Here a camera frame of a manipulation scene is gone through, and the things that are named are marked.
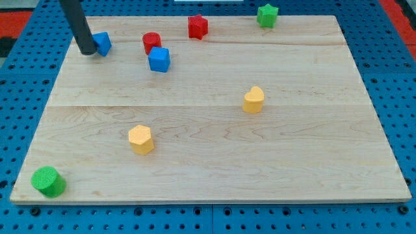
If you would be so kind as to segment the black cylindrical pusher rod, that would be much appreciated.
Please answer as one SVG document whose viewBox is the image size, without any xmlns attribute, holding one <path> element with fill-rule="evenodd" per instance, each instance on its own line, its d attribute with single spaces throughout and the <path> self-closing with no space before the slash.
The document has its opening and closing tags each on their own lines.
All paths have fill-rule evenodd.
<svg viewBox="0 0 416 234">
<path fill-rule="evenodd" d="M 59 0 L 73 37 L 82 55 L 93 55 L 96 45 L 79 0 Z"/>
</svg>

